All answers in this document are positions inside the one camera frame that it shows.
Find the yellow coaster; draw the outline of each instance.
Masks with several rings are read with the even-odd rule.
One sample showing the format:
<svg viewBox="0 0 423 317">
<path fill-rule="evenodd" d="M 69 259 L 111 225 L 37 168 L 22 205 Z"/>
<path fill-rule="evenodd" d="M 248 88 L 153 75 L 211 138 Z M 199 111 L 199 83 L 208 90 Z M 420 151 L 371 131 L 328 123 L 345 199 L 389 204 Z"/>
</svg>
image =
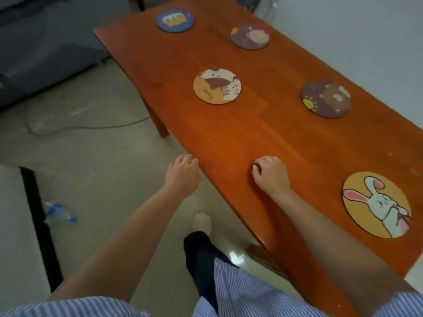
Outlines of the yellow coaster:
<svg viewBox="0 0 423 317">
<path fill-rule="evenodd" d="M 225 104 L 238 97 L 241 82 L 228 70 L 208 69 L 194 79 L 193 87 L 201 100 L 212 104 Z"/>
<path fill-rule="evenodd" d="M 410 227 L 411 209 L 404 193 L 392 181 L 373 172 L 357 172 L 342 187 L 344 205 L 365 231 L 397 238 Z"/>
</svg>

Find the round coaster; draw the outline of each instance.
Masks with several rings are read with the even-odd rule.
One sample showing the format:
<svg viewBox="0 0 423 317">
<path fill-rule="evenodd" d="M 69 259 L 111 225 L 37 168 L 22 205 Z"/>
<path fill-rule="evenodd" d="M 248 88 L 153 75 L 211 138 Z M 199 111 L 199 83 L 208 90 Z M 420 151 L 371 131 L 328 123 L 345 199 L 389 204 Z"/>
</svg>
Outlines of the round coaster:
<svg viewBox="0 0 423 317">
<path fill-rule="evenodd" d="M 247 50 L 257 50 L 269 44 L 270 36 L 254 24 L 242 23 L 233 28 L 230 38 L 239 47 Z"/>
<path fill-rule="evenodd" d="M 343 117 L 351 109 L 351 95 L 333 81 L 307 83 L 301 98 L 310 111 L 329 119 Z"/>
<path fill-rule="evenodd" d="M 162 12 L 157 17 L 157 25 L 167 32 L 183 32 L 194 24 L 194 17 L 191 12 L 173 9 Z"/>
<path fill-rule="evenodd" d="M 241 82 L 228 70 L 208 69 L 194 79 L 193 87 L 201 100 L 212 104 L 225 104 L 238 97 Z"/>
<path fill-rule="evenodd" d="M 397 238 L 410 227 L 411 209 L 404 193 L 392 181 L 373 172 L 357 172 L 342 187 L 344 205 L 365 231 Z"/>
</svg>

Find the plastic water bottle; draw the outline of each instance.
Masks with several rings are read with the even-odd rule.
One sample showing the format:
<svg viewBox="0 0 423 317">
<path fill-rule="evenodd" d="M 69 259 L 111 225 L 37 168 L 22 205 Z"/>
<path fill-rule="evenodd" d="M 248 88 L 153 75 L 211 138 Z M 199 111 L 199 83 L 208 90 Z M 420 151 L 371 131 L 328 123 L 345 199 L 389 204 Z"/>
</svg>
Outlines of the plastic water bottle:
<svg viewBox="0 0 423 317">
<path fill-rule="evenodd" d="M 45 223 L 49 227 L 61 221 L 67 221 L 71 224 L 77 221 L 77 217 L 73 216 L 69 209 L 61 204 L 45 202 L 44 211 L 46 214 Z"/>
</svg>

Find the wooden table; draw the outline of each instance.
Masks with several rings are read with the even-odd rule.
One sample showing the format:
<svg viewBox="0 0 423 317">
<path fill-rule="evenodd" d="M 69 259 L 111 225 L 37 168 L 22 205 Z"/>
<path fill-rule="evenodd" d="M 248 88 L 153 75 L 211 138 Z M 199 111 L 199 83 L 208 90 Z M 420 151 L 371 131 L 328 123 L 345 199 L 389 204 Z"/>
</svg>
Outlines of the wooden table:
<svg viewBox="0 0 423 317">
<path fill-rule="evenodd" d="M 194 26 L 176 34 L 158 29 L 157 15 L 172 8 L 191 11 Z M 237 47 L 230 31 L 240 22 L 261 24 L 270 44 L 258 51 Z M 174 0 L 95 33 L 148 103 L 161 136 L 168 127 L 199 158 L 206 176 L 305 300 L 332 316 L 356 315 L 287 216 L 254 184 L 251 167 L 262 155 L 279 156 L 300 196 L 399 274 L 412 267 L 423 249 L 423 132 L 414 124 L 233 0 Z M 234 72 L 242 90 L 234 101 L 215 106 L 195 95 L 193 80 L 219 68 Z M 301 102 L 303 85 L 321 79 L 351 93 L 346 117 L 325 119 Z M 403 237 L 374 237 L 350 218 L 341 188 L 358 171 L 386 176 L 404 191 L 413 223 Z"/>
</svg>

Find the cartoon sun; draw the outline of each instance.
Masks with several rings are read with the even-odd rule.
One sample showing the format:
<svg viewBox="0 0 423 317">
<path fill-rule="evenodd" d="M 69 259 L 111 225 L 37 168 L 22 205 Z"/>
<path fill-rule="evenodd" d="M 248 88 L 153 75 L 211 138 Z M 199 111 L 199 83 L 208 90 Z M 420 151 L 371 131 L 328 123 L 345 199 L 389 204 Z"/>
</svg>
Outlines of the cartoon sun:
<svg viewBox="0 0 423 317">
<path fill-rule="evenodd" d="M 318 106 L 316 106 L 317 102 L 313 102 L 312 100 L 313 100 L 312 97 L 308 98 L 308 96 L 306 95 L 305 99 L 303 99 L 303 103 L 305 104 L 305 106 L 307 108 L 309 108 L 310 110 L 315 112 L 316 108 L 318 108 Z"/>
</svg>

